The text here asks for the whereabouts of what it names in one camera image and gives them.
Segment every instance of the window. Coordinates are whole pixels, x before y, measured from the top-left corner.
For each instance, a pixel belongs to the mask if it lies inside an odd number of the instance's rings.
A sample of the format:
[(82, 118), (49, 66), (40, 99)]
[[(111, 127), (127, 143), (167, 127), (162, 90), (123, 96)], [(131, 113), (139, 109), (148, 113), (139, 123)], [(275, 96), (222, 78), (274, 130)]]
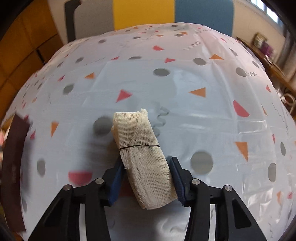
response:
[(251, 3), (260, 8), (265, 14), (272, 18), (276, 23), (280, 23), (280, 19), (275, 12), (273, 12), (269, 7), (267, 7), (261, 0), (251, 0)]

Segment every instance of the plastic table cover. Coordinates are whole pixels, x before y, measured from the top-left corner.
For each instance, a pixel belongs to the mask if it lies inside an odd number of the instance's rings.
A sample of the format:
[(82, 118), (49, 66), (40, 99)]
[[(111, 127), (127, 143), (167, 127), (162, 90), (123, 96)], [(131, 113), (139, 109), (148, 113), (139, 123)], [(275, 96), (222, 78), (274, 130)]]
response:
[[(141, 25), (62, 47), (21, 88), (31, 128), (21, 165), (27, 240), (65, 184), (88, 184), (118, 156), (115, 112), (148, 110), (165, 156), (210, 186), (233, 186), (267, 240), (296, 213), (295, 123), (266, 73), (235, 39), (189, 23)], [(112, 240), (183, 240), (190, 208), (142, 210), (131, 195), (106, 208)], [(214, 206), (210, 240), (214, 239)], [(81, 240), (86, 240), (84, 206)]]

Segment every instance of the rolled bandage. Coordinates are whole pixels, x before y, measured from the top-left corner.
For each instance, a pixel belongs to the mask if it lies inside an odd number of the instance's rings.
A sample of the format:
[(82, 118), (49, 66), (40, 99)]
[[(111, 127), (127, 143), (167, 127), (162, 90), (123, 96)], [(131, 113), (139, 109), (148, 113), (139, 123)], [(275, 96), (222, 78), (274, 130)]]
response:
[(116, 112), (112, 133), (141, 208), (156, 209), (175, 200), (172, 176), (147, 111)]

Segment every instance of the wooden desk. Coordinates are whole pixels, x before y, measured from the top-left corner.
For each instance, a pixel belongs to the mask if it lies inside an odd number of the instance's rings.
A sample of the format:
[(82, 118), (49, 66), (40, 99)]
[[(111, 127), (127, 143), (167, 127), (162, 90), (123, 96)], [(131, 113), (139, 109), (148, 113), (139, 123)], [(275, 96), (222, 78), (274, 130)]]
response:
[(276, 77), (281, 84), (283, 84), (290, 92), (291, 94), (296, 97), (296, 91), (292, 88), (292, 86), (289, 84), (289, 80), (285, 75), (281, 73), (280, 70), (278, 70), (277, 67), (275, 67), (273, 64), (269, 63), (265, 55), (258, 49), (256, 46), (248, 43), (247, 41), (237, 37), (237, 40), (242, 42), (244, 45), (246, 45), (255, 55), (256, 57), (260, 60), (260, 62), (263, 64), (265, 68), (265, 72), (267, 73), (269, 78)]

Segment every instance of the black elastic band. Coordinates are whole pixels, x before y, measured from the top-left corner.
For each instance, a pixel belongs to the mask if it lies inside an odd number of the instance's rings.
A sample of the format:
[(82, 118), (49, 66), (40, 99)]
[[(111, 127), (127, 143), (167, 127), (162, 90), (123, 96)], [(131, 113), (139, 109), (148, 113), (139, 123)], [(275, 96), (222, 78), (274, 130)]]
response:
[(130, 147), (135, 147), (135, 146), (146, 146), (146, 147), (154, 147), (154, 146), (157, 146), (157, 147), (160, 147), (159, 145), (134, 145), (134, 146), (122, 147), (122, 148), (119, 148), (119, 150), (130, 148)]

